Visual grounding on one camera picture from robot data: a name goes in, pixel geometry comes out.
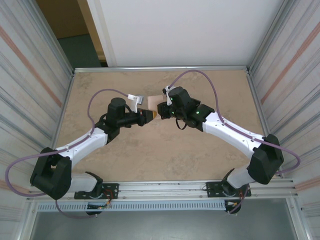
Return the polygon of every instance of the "black end effector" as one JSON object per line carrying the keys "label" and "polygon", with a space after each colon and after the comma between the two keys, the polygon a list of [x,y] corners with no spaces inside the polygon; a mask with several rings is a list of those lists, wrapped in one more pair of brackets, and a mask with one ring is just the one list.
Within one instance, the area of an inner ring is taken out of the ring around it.
{"label": "black end effector", "polygon": [[[46,147],[41,153],[54,150]],[[54,200],[64,196],[71,185],[71,160],[60,154],[41,156],[38,158],[30,178],[31,185],[35,186]]]}
{"label": "black end effector", "polygon": [[[280,145],[276,136],[269,134],[263,139],[265,142]],[[284,162],[282,151],[278,148],[261,144],[253,149],[249,166],[247,167],[250,177],[260,184],[268,184],[280,166]]]}
{"label": "black end effector", "polygon": [[142,127],[154,118],[153,111],[138,108],[138,112],[133,112],[123,98],[116,97],[111,100],[107,113],[100,117],[95,127],[108,134],[107,143],[109,143],[119,135],[120,128],[131,128],[135,124]]}
{"label": "black end effector", "polygon": [[161,119],[183,120],[188,127],[197,128],[203,132],[202,123],[206,122],[206,117],[215,110],[191,98],[187,90],[181,86],[172,89],[168,96],[172,102],[170,106],[167,105],[167,102],[162,102],[157,106]]}

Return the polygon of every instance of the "table surface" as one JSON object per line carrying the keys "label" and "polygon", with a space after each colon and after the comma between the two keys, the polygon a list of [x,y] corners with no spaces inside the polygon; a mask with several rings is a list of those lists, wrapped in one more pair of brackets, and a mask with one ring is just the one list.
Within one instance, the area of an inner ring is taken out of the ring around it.
{"label": "table surface", "polygon": [[[132,95],[161,95],[182,71],[77,73],[59,133],[63,146],[90,130],[87,106],[100,89],[113,88]],[[221,114],[235,124],[262,134],[258,113],[243,70],[205,71],[219,98]],[[175,86],[185,88],[192,98],[216,108],[213,90],[199,73],[183,76]],[[99,93],[90,114],[95,121],[107,112],[115,92]],[[90,171],[104,181],[175,181],[221,179],[232,168],[249,159],[232,145],[211,134],[187,127],[179,130],[174,119],[155,119],[147,125],[121,128],[105,147],[80,161],[73,172]]]}

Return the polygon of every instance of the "silver panel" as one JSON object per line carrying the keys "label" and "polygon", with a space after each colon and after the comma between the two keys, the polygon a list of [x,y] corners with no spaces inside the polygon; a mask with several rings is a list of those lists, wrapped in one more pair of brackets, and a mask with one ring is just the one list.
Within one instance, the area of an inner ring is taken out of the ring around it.
{"label": "silver panel", "polygon": [[216,65],[216,66],[137,66],[137,67],[92,67],[76,68],[77,73],[109,73],[109,72],[157,72],[157,71],[186,71],[197,69],[201,71],[213,70],[246,70],[245,65]]}
{"label": "silver panel", "polygon": [[252,60],[252,63],[249,66],[250,73],[254,74],[254,72],[256,71],[262,58],[269,49],[273,39],[280,32],[281,27],[286,24],[285,19],[287,17],[288,12],[297,2],[299,2],[299,0],[283,0],[283,3],[280,6],[279,11],[277,12],[269,30],[267,31],[258,51],[256,52]]}
{"label": "silver panel", "polygon": [[262,126],[263,134],[265,136],[267,136],[270,133],[270,129],[268,127],[267,119],[265,117],[264,111],[262,110],[262,104],[261,104],[261,102],[260,102],[260,100],[258,98],[254,82],[252,81],[252,76],[247,73],[246,79],[248,80],[248,83],[249,83],[249,87],[250,87],[251,94],[252,94],[252,97],[253,97],[253,102],[254,102],[256,111],[258,113],[259,119],[260,119],[260,123],[261,123],[261,126]]}
{"label": "silver panel", "polygon": [[59,138],[59,133],[60,133],[60,130],[61,130],[61,126],[62,126],[62,123],[64,121],[64,117],[65,117],[65,113],[66,113],[66,109],[67,109],[67,105],[68,105],[68,101],[69,101],[69,97],[70,97],[70,94],[71,94],[71,89],[72,89],[72,86],[74,84],[74,80],[75,80],[75,76],[73,75],[71,81],[70,81],[70,84],[69,84],[69,87],[68,87],[68,90],[66,91],[66,96],[65,96],[65,99],[64,99],[64,102],[63,102],[63,105],[62,105],[62,109],[61,109],[61,114],[60,114],[60,118],[59,118],[59,122],[58,122],[58,125],[56,127],[56,132],[55,132],[55,135],[51,141],[51,148],[52,149],[55,149],[56,146],[57,146],[57,142],[58,142],[58,138]]}
{"label": "silver panel", "polygon": [[[104,206],[103,202],[58,202],[63,212],[125,212],[125,211],[182,211],[182,210],[226,210],[224,200],[191,200],[191,201],[111,201],[108,208],[88,209],[88,205]],[[41,202],[39,212],[58,212],[55,202]]]}
{"label": "silver panel", "polygon": [[[70,213],[83,216],[83,213]],[[32,240],[295,240],[285,199],[244,203],[236,215],[224,211],[102,212],[71,219],[40,212]]]}
{"label": "silver panel", "polygon": [[[118,182],[118,199],[114,201],[168,201],[168,200],[208,200],[207,192],[203,190],[206,182],[213,180],[195,181],[132,181]],[[269,184],[263,185],[257,182],[250,183],[252,196],[247,199],[268,199],[268,198],[297,198],[295,185],[288,178],[273,178]],[[35,187],[31,188],[32,193],[39,193]],[[59,202],[99,202],[100,200],[75,200],[74,193],[64,195]],[[219,197],[215,200],[227,200],[230,197]],[[50,202],[53,201],[49,196],[39,196],[29,198],[28,201]]]}

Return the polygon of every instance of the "metal wall panel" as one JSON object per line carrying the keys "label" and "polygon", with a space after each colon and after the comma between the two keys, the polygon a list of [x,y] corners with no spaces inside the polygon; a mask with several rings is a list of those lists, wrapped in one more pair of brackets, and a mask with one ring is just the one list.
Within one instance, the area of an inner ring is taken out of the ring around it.
{"label": "metal wall panel", "polygon": [[[312,235],[320,238],[320,1],[291,1],[251,77],[270,132],[301,157],[293,178]],[[296,163],[284,153],[283,168]]]}
{"label": "metal wall panel", "polygon": [[[14,160],[50,146],[72,79],[51,30],[33,1],[0,1],[0,239],[18,231],[25,198],[11,192],[5,170]],[[29,191],[33,161],[10,171],[15,188]]]}

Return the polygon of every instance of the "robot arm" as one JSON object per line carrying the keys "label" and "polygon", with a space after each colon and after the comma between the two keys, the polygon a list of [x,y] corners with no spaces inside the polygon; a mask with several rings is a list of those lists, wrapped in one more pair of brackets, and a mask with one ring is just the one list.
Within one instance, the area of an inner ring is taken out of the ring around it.
{"label": "robot arm", "polygon": [[30,178],[30,183],[57,200],[67,192],[92,192],[93,197],[101,194],[102,179],[91,172],[72,174],[74,166],[94,150],[110,143],[120,133],[120,128],[131,128],[132,125],[144,126],[153,120],[156,112],[139,109],[142,104],[139,96],[129,95],[133,101],[131,108],[122,98],[113,98],[108,105],[107,113],[95,124],[93,132],[89,131],[73,142],[55,150],[46,147],[41,153],[67,149],[59,154],[39,157]]}
{"label": "robot arm", "polygon": [[[167,101],[157,106],[161,119],[176,118],[176,121],[182,120],[185,127],[196,128],[201,132],[215,135],[236,147],[250,159],[249,164],[232,169],[222,180],[223,190],[227,195],[231,196],[234,191],[252,182],[268,184],[284,162],[281,150],[253,141],[227,127],[221,122],[214,109],[201,104],[199,100],[191,98],[182,87],[171,87],[170,89],[166,87],[163,92],[167,95]],[[279,145],[278,139],[272,134],[264,137],[243,129],[223,117],[222,119],[225,123],[249,136]]]}

